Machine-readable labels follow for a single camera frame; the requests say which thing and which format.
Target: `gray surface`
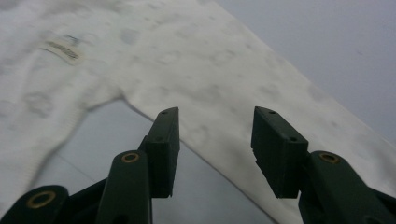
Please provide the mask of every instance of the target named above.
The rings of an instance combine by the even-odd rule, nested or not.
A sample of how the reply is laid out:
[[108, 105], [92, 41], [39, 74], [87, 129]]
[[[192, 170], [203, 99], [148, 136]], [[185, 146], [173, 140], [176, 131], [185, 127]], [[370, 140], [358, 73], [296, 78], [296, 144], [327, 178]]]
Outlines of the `gray surface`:
[[396, 2], [217, 0], [396, 145]]
[[[113, 158], [122, 151], [137, 149], [151, 124], [122, 101], [93, 110], [55, 152], [32, 188], [56, 184], [73, 194], [106, 178]], [[174, 196], [153, 200], [153, 216], [154, 223], [163, 224], [273, 223], [184, 144], [179, 152]]]

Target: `crumpled fabric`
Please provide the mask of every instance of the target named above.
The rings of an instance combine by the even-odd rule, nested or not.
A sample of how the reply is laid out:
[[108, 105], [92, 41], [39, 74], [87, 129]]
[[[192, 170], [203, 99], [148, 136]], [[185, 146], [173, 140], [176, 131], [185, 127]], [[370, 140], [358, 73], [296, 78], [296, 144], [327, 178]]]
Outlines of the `crumpled fabric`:
[[[41, 49], [49, 39], [83, 61]], [[256, 105], [280, 113], [309, 151], [339, 154], [396, 195], [396, 148], [213, 1], [7, 0], [0, 40], [0, 216], [89, 109], [119, 98], [152, 119], [178, 106], [181, 140], [279, 223], [302, 221], [297, 200], [275, 198], [255, 164]]]

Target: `table surface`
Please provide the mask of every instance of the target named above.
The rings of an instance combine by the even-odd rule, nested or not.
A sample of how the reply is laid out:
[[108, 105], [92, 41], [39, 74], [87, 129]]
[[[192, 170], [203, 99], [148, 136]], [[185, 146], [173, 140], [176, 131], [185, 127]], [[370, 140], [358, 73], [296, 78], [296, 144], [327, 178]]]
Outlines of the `table surface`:
[[[218, 0], [275, 52], [396, 145], [396, 3]], [[137, 148], [152, 121], [122, 101], [91, 111], [49, 159], [32, 188], [77, 192], [107, 176], [118, 153]], [[273, 223], [184, 145], [174, 197], [153, 201], [155, 223]]]

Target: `white cloth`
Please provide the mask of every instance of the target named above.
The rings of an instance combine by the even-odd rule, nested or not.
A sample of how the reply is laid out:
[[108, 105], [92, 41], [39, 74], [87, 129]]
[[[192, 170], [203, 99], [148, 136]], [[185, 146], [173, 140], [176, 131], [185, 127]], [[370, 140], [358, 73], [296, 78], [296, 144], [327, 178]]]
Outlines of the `white cloth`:
[[[396, 195], [396, 148], [210, 0], [9, 0], [0, 11], [0, 216], [88, 109], [120, 97], [151, 118], [179, 106], [181, 139], [279, 223], [302, 221], [254, 162], [255, 105]], [[39, 48], [53, 39], [82, 62]]]

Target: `white fabric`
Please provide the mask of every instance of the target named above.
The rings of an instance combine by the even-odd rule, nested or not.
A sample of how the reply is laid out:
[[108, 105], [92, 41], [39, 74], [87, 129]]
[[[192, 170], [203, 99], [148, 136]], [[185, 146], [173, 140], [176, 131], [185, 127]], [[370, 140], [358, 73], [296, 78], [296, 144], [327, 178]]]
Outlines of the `white fabric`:
[[[7, 0], [0, 11], [0, 216], [88, 109], [120, 97], [151, 118], [179, 106], [181, 139], [279, 223], [302, 221], [254, 162], [255, 105], [396, 195], [396, 148], [210, 0]], [[40, 49], [49, 39], [84, 61]]]

